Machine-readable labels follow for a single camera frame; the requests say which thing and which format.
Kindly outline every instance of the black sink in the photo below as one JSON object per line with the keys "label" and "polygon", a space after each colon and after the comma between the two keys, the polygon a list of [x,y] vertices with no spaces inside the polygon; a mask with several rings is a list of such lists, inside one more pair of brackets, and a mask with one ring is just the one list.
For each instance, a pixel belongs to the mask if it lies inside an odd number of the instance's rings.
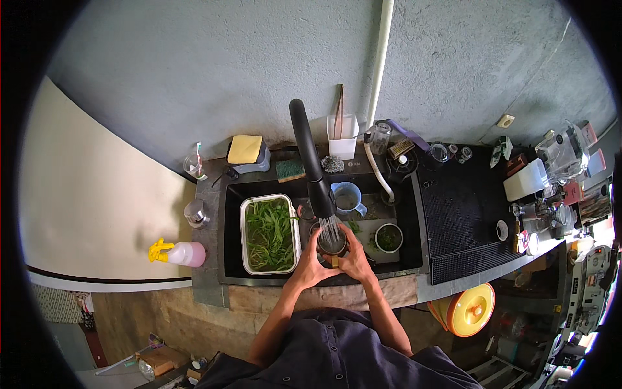
{"label": "black sink", "polygon": [[[257,174],[256,177],[270,178],[270,174]],[[375,205],[375,217],[396,218],[397,225],[404,234],[404,243],[399,250],[399,261],[378,263],[373,267],[379,279],[412,274],[421,267],[428,267],[427,234],[420,202],[420,190],[416,174],[404,179],[400,184],[392,184],[399,202],[395,206],[387,206],[380,200],[383,192],[380,183],[373,173],[332,174],[327,175],[329,182],[350,181],[357,185],[363,194],[363,203]],[[253,180],[250,182],[230,182],[221,190],[221,216],[218,227],[218,280],[225,284],[239,285],[283,285],[289,274],[271,274],[254,276],[244,270],[242,264],[242,246],[240,240],[239,208],[249,197],[257,197],[275,193],[286,194],[292,199],[294,207],[307,201],[307,181],[297,179],[282,184],[276,179]],[[338,215],[342,220],[353,218],[354,213],[346,217]],[[299,221],[300,239],[304,248],[308,239],[309,222]],[[322,281],[319,286],[354,284],[346,274],[331,277]]]}

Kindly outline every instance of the cutting board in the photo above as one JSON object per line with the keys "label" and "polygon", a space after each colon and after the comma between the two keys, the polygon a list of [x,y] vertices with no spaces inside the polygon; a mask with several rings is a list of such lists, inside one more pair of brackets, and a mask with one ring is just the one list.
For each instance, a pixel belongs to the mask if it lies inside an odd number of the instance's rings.
{"label": "cutting board", "polygon": [[[365,252],[369,255],[371,259],[376,261],[376,263],[387,263],[387,262],[399,262],[399,250],[395,253],[385,253],[377,248],[373,248],[369,244],[369,239],[373,237],[373,234],[376,233],[378,227],[385,223],[393,223],[397,224],[397,220],[393,219],[377,219],[377,220],[357,220],[361,232],[355,234],[356,238],[359,242],[361,242]],[[344,222],[345,225],[350,227],[348,222]]]}

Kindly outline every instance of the blue measuring cup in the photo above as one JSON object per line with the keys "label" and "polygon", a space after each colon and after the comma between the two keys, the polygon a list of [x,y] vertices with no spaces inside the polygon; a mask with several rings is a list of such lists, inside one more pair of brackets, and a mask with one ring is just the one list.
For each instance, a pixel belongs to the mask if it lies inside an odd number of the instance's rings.
{"label": "blue measuring cup", "polygon": [[337,213],[345,215],[356,210],[362,217],[365,217],[367,207],[361,204],[361,190],[358,186],[344,181],[339,184],[330,184],[330,188],[335,195]]}

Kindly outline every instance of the white utensil holder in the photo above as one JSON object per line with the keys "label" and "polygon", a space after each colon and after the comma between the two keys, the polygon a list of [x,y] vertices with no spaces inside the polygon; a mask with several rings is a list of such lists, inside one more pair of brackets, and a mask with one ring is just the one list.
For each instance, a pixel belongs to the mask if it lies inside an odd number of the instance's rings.
{"label": "white utensil holder", "polygon": [[330,140],[330,133],[335,127],[335,115],[326,117],[326,135],[328,136],[328,151],[332,156],[341,157],[342,160],[348,161],[354,159],[354,151],[356,149],[356,136],[358,135],[358,120],[356,115],[343,115],[343,131],[341,139]]}

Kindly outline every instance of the purple strap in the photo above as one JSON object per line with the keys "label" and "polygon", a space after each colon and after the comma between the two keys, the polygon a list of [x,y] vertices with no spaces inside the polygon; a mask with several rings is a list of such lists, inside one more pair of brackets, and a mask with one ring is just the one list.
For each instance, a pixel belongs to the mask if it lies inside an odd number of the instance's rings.
{"label": "purple strap", "polygon": [[402,126],[393,121],[393,119],[387,119],[386,122],[389,123],[391,127],[402,133],[405,137],[413,141],[414,144],[419,146],[419,148],[421,148],[421,150],[423,150],[424,152],[428,152],[430,150],[430,145],[427,144],[427,142],[424,141],[424,139],[420,137],[416,132],[402,128]]}

